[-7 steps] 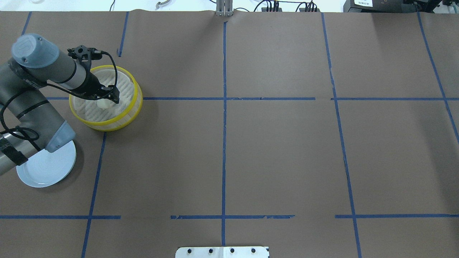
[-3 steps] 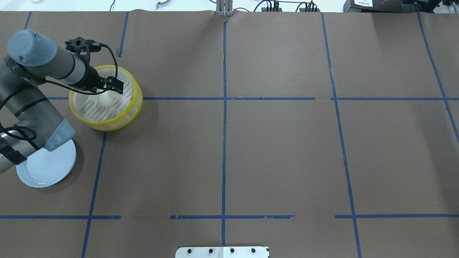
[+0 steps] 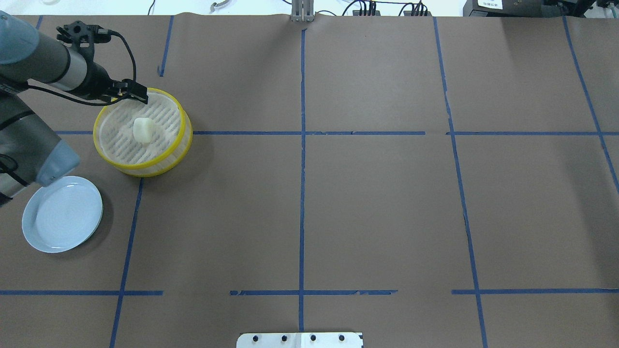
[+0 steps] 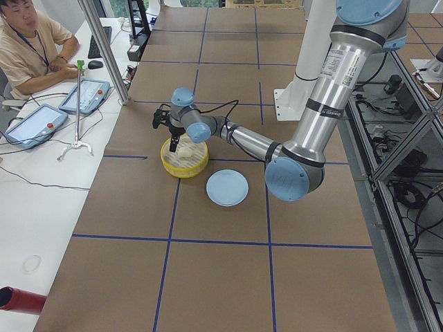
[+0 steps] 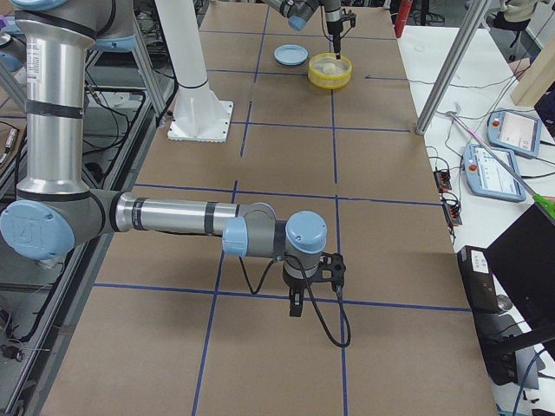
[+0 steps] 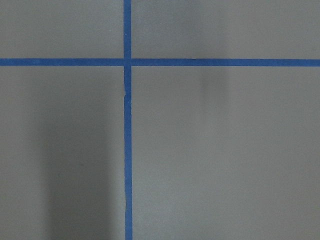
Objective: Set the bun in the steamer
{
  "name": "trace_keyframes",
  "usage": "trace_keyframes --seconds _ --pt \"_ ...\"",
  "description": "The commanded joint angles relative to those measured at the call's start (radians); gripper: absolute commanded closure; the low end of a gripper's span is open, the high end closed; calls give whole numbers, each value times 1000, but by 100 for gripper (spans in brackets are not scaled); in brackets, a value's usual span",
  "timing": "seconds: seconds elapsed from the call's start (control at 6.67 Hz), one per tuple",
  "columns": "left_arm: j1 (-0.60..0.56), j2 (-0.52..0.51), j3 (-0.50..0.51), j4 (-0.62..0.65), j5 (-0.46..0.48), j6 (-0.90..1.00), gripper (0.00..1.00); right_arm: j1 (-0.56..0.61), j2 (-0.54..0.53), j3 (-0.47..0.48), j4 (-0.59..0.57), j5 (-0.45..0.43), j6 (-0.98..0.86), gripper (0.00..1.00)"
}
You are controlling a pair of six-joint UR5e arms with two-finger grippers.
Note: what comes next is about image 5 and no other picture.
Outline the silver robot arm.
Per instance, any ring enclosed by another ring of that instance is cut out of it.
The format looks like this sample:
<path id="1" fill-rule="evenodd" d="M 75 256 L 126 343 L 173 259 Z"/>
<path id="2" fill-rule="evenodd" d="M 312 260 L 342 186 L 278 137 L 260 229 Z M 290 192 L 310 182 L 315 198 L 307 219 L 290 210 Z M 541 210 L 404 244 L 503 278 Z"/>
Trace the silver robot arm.
<path id="1" fill-rule="evenodd" d="M 34 260 L 64 255 L 112 232 L 161 231 L 220 237 L 224 253 L 282 263 L 290 313 L 302 313 L 323 280 L 327 226 L 315 212 L 280 221 L 264 203 L 138 198 L 93 190 L 82 180 L 85 61 L 98 42 L 134 47 L 129 1 L 17 1 L 26 38 L 27 173 L 1 215 L 5 242 Z"/>
<path id="2" fill-rule="evenodd" d="M 287 19 L 291 28 L 301 31 L 317 10 L 325 14 L 328 34 L 331 36 L 333 51 L 337 60 L 341 58 L 341 36 L 344 12 L 340 1 L 336 0 L 264 0 L 263 3 Z"/>

